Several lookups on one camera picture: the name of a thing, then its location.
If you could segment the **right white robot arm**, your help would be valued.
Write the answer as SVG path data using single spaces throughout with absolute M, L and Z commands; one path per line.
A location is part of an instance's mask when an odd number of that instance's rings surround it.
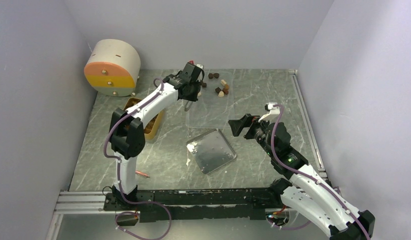
M 274 169 L 283 177 L 273 183 L 269 203 L 296 210 L 319 227 L 331 240 L 371 239 L 375 216 L 361 211 L 345 200 L 324 181 L 308 160 L 291 146 L 291 135 L 284 123 L 260 121 L 258 116 L 245 114 L 228 121 L 233 136 L 247 128 L 246 140 L 254 139 L 270 156 Z

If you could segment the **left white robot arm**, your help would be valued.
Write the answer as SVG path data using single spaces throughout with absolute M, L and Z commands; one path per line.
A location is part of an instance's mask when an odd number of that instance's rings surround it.
M 196 102 L 205 77 L 204 67 L 189 61 L 177 74 L 155 79 L 156 89 L 139 103 L 126 110 L 117 108 L 111 117 L 103 154 L 116 161 L 116 181 L 112 193 L 123 210 L 136 203 L 137 157 L 146 145 L 145 128 L 161 111 L 179 100 Z

